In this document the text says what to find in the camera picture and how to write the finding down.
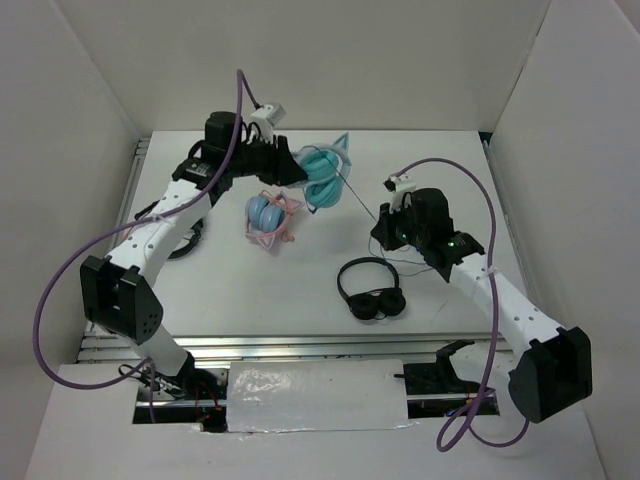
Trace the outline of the teal cat ear headphones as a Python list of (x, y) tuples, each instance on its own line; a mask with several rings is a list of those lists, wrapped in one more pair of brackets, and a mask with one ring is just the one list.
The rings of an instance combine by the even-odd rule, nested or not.
[(331, 208), (340, 200), (352, 167), (349, 144), (349, 134), (344, 133), (331, 144), (310, 144), (293, 153), (307, 174), (300, 188), (312, 214)]

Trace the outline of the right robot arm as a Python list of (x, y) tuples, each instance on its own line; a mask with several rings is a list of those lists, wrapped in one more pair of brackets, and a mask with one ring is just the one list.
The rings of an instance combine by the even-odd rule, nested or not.
[(371, 235), (387, 251), (416, 249), (445, 282), (487, 315), (511, 347), (516, 366), (508, 391), (517, 410), (540, 423), (593, 392), (591, 342), (580, 328), (564, 328), (536, 307), (490, 263), (470, 234), (455, 229), (441, 190), (411, 181), (385, 181), (391, 194)]

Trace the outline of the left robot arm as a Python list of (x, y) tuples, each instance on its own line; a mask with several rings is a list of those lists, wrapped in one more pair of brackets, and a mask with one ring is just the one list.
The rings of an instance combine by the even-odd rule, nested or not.
[(105, 257), (90, 256), (80, 267), (86, 317), (150, 359), (162, 374), (161, 387), (173, 398), (189, 396), (197, 375), (193, 357), (162, 325), (163, 307), (153, 286), (179, 242), (234, 179), (255, 176), (275, 186), (307, 180), (287, 139), (274, 133), (284, 115), (278, 104), (259, 107), (247, 120), (233, 112), (212, 113), (203, 139), (178, 165), (148, 216)]

